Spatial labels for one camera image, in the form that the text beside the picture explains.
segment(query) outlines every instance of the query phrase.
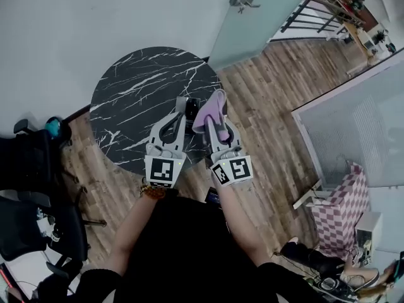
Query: floor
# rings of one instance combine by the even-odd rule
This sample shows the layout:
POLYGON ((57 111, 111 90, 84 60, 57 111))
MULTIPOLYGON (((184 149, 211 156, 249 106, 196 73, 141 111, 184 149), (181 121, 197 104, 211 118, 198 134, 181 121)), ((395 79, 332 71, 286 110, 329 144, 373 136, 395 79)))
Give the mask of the floor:
MULTIPOLYGON (((303 206, 292 208, 317 177, 290 112, 346 81, 346 71, 362 61, 360 55, 355 44, 335 41, 273 42, 259 57, 218 74, 227 91, 229 117, 254 168, 254 179, 235 187, 237 196, 270 256, 295 235, 308 246, 316 244, 309 212, 303 206)), ((141 176, 115 166, 98 149, 88 113, 72 121, 71 128, 73 146, 64 150, 64 163, 88 189, 80 205, 83 216, 108 223, 106 228, 87 227, 89 260, 102 266, 117 228, 138 198, 141 176)), ((212 186, 204 163, 181 174, 181 195, 203 201, 212 186)), ((301 272, 283 258, 273 260, 301 272)))

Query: metal railing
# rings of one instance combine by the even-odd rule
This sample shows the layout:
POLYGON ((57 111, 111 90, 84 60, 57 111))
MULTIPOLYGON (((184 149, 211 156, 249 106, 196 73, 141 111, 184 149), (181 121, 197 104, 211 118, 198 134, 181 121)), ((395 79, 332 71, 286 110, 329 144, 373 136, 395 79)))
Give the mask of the metal railing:
MULTIPOLYGON (((281 32, 285 32, 286 29, 312 29, 312 30, 317 30, 318 33, 322 31, 327 31, 327 32, 335 32, 336 28, 340 28, 341 24, 343 22, 347 23, 352 23, 357 26, 363 25, 365 22, 361 20, 360 18, 356 17, 353 13, 348 12, 347 10, 340 8, 336 6, 335 4, 329 3, 328 1, 325 0, 304 0, 302 4, 299 5, 299 8, 294 11, 289 18, 286 21, 286 24, 284 24, 281 27, 281 32), (316 3, 322 4, 323 6, 326 6, 326 10, 324 9, 319 9, 315 8, 312 6, 309 6, 309 2, 314 1, 316 3), (325 16, 316 16, 316 15, 311 15, 308 13, 304 13, 305 9, 311 9, 314 11, 319 11, 321 13, 330 15, 329 18, 325 16), (309 20, 298 20, 298 16, 306 16, 306 17, 311 17, 311 18, 317 18, 317 19, 322 19, 326 20, 326 22, 316 22, 316 21, 309 21, 309 20), (311 24, 311 25, 319 25, 319 27, 309 27, 309 26, 302 26, 302 25, 296 25, 296 24, 311 24)), ((341 30, 338 31, 337 34, 346 32, 347 30, 345 28, 341 28, 341 30)))

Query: round table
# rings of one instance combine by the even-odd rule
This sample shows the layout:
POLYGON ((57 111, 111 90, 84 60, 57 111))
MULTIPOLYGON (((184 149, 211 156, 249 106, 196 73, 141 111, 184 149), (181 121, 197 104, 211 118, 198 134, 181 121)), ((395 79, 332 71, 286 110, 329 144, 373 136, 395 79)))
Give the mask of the round table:
MULTIPOLYGON (((116 165, 145 175, 152 126, 175 111, 178 96, 202 106, 221 83, 204 60, 172 47, 149 47, 115 62, 93 93, 90 122, 95 141, 116 165)), ((200 135, 186 134, 185 168, 205 155, 200 135)))

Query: pink checkered chair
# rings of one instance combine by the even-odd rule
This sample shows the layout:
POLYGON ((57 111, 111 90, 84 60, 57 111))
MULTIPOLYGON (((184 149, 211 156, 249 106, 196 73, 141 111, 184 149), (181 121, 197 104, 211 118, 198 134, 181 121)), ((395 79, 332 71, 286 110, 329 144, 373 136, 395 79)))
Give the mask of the pink checkered chair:
POLYGON ((355 225, 369 211, 369 195, 363 167, 350 162, 350 174, 326 199, 314 199, 311 211, 319 236, 319 250, 346 260, 355 244, 355 225))

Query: purple cloth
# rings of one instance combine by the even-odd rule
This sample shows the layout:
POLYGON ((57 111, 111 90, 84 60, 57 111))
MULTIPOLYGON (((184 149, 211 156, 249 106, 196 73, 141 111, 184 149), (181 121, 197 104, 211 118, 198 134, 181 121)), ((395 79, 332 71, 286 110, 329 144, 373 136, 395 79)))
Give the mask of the purple cloth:
POLYGON ((226 92, 223 89, 216 90, 212 93, 209 100, 200 108, 192 130, 197 134, 205 133, 205 119, 207 116, 211 116, 215 123, 216 130, 221 141, 225 141, 229 138, 229 132, 225 125, 225 117, 223 115, 223 107, 226 102, 226 92))

